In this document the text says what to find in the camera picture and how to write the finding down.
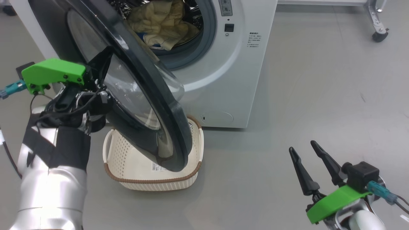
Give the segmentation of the small printed text sticker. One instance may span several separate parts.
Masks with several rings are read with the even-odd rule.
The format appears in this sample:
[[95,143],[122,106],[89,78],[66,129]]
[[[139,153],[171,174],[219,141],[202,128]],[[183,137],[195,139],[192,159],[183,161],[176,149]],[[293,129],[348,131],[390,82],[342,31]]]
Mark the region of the small printed text sticker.
[[261,45],[262,34],[259,32],[250,32],[247,38],[247,47],[248,48],[258,48]]

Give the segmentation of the cream perforated basket brown rim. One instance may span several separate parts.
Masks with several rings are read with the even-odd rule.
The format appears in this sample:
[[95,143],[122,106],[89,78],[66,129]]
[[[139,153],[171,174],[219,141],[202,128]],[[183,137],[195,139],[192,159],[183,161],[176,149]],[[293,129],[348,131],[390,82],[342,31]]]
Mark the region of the cream perforated basket brown rim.
[[193,144],[187,166],[180,172],[152,172],[152,161],[115,129],[109,130],[104,139],[105,172],[131,190],[166,192],[187,189],[196,181],[204,155],[203,128],[193,116],[188,116],[188,122]]

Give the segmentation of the grey warning sticker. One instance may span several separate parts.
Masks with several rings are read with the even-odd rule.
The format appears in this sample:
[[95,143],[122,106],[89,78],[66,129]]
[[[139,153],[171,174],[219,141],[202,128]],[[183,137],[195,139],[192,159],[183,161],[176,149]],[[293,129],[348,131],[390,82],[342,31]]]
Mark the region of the grey warning sticker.
[[222,17],[233,15],[231,0],[219,0],[219,6]]

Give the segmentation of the white front-load washing machine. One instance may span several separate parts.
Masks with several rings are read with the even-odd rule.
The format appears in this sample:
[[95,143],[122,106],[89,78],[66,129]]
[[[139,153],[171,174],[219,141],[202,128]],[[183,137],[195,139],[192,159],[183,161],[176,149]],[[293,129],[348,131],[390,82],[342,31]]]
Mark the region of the white front-load washing machine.
[[[28,0],[9,2],[43,56],[53,58],[55,52],[29,9]],[[217,29],[208,52],[194,64],[177,70],[170,70],[160,60],[184,87],[178,102],[185,114],[205,127],[247,127],[277,2],[231,0],[233,15],[222,17],[219,0],[213,0]],[[234,24],[234,32],[224,31],[226,23]],[[262,34],[260,47],[247,47],[250,32]]]

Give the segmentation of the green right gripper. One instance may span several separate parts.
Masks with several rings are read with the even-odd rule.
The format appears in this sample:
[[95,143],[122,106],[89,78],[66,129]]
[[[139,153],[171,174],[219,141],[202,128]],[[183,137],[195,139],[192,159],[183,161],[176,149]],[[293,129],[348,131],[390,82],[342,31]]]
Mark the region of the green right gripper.
[[333,185],[340,187],[329,195],[323,195],[320,193],[320,186],[317,182],[313,181],[305,167],[302,165],[302,160],[298,153],[293,147],[289,147],[289,154],[302,193],[305,196],[313,196],[314,204],[312,204],[306,211],[307,217],[311,224],[317,224],[347,205],[352,204],[352,202],[370,195],[371,192],[365,190],[361,193],[346,185],[344,180],[347,179],[347,175],[342,172],[341,166],[315,140],[311,140],[311,146],[316,155],[322,159],[326,166]]

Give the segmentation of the washing machine drum with laundry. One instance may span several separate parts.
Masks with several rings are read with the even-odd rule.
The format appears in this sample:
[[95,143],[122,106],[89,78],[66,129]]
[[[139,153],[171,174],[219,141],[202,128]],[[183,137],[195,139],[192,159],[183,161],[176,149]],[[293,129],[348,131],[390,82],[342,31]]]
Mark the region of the washing machine drum with laundry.
[[195,0],[106,0],[152,49],[170,51],[203,30]]

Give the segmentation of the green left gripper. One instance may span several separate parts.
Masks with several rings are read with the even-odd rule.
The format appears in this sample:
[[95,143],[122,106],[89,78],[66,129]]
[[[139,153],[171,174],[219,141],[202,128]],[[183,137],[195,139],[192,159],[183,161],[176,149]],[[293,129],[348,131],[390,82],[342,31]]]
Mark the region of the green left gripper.
[[22,79],[28,91],[35,95],[44,93],[52,83],[68,82],[83,86],[86,72],[86,89],[97,90],[103,86],[113,54],[114,48],[107,46],[92,58],[86,67],[61,59],[47,59],[23,69]]

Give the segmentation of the black rimmed glass washer door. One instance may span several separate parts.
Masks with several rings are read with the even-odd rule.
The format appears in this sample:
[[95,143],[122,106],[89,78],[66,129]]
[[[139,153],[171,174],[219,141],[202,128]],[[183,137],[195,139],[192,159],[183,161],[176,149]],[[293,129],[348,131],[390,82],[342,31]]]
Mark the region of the black rimmed glass washer door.
[[178,100],[184,87],[106,0],[28,0],[29,9],[55,52],[53,58],[86,64],[114,48],[104,80],[113,98],[106,115],[149,160],[183,170],[192,135]]

